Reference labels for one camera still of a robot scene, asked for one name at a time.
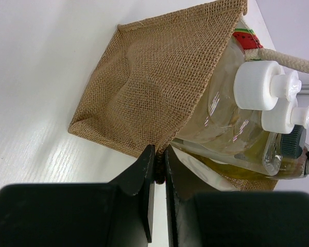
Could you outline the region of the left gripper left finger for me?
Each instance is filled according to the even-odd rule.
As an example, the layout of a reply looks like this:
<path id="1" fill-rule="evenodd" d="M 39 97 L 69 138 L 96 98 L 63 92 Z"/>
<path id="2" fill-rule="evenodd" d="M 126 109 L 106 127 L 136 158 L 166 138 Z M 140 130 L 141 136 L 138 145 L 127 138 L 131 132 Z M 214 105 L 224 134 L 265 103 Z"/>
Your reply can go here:
<path id="1" fill-rule="evenodd" d="M 0 190 L 0 246 L 148 246 L 155 147 L 107 183 L 10 184 Z"/>

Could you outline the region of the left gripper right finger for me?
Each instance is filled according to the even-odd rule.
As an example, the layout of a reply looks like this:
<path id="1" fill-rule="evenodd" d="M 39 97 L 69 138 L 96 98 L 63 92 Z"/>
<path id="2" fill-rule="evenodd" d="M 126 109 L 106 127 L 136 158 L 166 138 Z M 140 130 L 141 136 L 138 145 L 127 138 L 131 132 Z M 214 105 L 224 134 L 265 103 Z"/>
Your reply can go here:
<path id="1" fill-rule="evenodd" d="M 309 194 L 217 191 L 164 156 L 170 246 L 309 246 Z"/>

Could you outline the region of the red-capped yellow bottle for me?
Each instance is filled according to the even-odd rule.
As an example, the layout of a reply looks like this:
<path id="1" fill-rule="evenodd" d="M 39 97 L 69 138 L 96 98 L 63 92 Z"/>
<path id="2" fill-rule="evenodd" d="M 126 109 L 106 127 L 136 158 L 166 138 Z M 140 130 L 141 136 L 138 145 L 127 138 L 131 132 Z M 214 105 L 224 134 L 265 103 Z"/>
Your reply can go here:
<path id="1" fill-rule="evenodd" d="M 308 151 L 309 149 L 304 147 L 302 154 L 297 159 L 283 158 L 277 173 L 278 179 L 291 180 L 309 177 L 309 160 L 306 156 Z"/>

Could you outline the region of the grey-capped clear bottle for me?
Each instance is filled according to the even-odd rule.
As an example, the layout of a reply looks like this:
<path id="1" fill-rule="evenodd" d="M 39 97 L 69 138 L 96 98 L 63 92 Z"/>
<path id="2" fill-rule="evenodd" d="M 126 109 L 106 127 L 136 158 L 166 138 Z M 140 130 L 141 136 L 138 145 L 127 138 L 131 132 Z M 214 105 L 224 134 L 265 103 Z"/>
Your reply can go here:
<path id="1" fill-rule="evenodd" d="M 290 179 L 302 176 L 305 167 L 306 129 L 295 125 L 289 134 L 270 133 L 264 146 L 262 164 L 271 177 Z"/>

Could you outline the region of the burlap watermelon print canvas bag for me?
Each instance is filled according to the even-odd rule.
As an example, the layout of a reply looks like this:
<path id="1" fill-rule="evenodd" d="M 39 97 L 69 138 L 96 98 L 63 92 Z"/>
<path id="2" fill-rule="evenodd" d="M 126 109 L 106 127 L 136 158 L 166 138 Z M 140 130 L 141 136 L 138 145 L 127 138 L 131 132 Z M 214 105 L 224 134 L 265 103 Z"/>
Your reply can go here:
<path id="1" fill-rule="evenodd" d="M 189 157 L 204 150 L 234 155 L 178 138 L 230 39 L 241 45 L 246 61 L 276 61 L 285 73 L 309 74 L 308 60 L 264 48 L 245 23 L 246 13 L 246 1 L 214 1 L 119 25 L 69 133 L 135 157 L 153 144 L 159 164 L 168 145 Z M 243 168 L 235 171 L 216 172 L 240 190 L 273 189 L 279 180 Z"/>

